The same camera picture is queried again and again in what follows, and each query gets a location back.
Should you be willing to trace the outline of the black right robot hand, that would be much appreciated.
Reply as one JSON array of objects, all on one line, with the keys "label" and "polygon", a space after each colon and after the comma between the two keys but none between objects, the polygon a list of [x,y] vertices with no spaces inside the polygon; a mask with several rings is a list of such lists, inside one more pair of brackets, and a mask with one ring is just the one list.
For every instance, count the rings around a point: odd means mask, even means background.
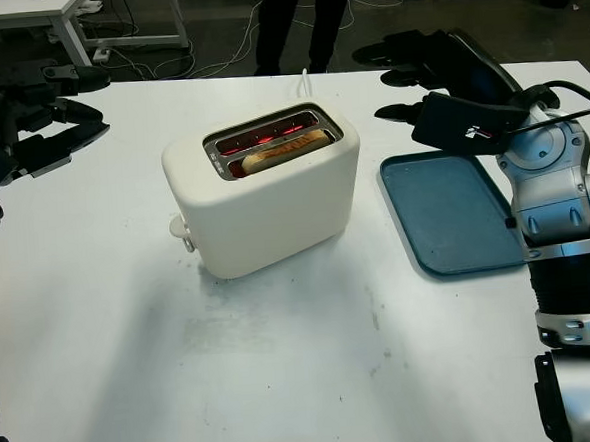
[{"label": "black right robot hand", "polygon": [[391,87],[445,89],[475,103],[509,103],[518,82],[468,34],[458,29],[425,34],[404,31],[354,51],[361,65],[385,68],[381,82]]}]

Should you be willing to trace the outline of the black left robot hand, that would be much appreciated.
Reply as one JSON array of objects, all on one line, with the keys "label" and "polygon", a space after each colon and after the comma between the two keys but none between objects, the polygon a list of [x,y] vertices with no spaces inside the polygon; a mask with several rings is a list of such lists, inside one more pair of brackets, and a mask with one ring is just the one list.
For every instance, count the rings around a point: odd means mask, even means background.
[{"label": "black left robot hand", "polygon": [[107,133],[103,114],[73,97],[110,82],[101,68],[53,59],[0,70],[0,150],[14,161],[12,177],[38,177],[68,164],[73,153]]}]

